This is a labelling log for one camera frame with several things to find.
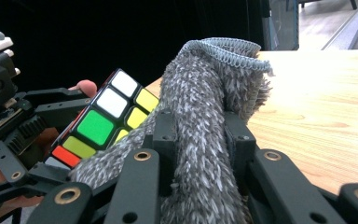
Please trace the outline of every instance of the green square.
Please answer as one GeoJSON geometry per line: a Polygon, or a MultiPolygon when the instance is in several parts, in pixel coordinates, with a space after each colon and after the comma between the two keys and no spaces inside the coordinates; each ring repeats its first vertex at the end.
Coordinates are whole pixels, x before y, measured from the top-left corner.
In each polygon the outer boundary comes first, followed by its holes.
{"type": "Polygon", "coordinates": [[[77,126],[77,131],[99,146],[103,146],[114,128],[115,124],[112,121],[91,110],[77,126]]]}

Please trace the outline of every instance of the chair leg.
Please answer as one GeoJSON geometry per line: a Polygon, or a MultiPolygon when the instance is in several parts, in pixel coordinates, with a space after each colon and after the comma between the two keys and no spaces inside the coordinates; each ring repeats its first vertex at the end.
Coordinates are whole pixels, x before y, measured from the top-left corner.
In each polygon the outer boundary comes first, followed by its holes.
{"type": "Polygon", "coordinates": [[[356,0],[351,0],[352,8],[355,10],[357,8],[356,0]]]}

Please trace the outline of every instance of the cube face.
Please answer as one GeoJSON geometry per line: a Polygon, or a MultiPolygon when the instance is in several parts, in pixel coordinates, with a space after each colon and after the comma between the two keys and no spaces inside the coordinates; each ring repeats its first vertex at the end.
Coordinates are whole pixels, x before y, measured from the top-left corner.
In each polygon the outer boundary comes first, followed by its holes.
{"type": "Polygon", "coordinates": [[[56,141],[59,145],[45,163],[73,169],[141,125],[157,104],[156,96],[117,70],[56,141]]]}

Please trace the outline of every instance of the gray towel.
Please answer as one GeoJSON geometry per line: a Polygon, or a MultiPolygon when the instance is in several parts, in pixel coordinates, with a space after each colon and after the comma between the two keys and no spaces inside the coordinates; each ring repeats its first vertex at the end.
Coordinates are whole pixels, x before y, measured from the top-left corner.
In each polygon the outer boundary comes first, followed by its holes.
{"type": "Polygon", "coordinates": [[[187,42],[162,76],[157,108],[137,129],[106,151],[83,160],[74,181],[96,188],[118,176],[128,153],[154,131],[157,113],[172,111],[178,136],[178,164],[172,195],[162,199],[161,223],[247,223],[246,206],[230,167],[224,111],[244,122],[267,100],[268,61],[260,47],[231,38],[187,42]]]}

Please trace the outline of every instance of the wooden tabletop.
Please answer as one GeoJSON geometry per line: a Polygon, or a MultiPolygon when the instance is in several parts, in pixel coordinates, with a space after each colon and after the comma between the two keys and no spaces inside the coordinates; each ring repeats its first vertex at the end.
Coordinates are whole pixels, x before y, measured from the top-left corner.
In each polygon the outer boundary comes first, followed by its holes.
{"type": "MultiPolygon", "coordinates": [[[[358,50],[263,51],[273,90],[248,127],[314,185],[335,194],[358,182],[358,50]]],[[[160,79],[147,88],[159,94],[160,79]]]]}

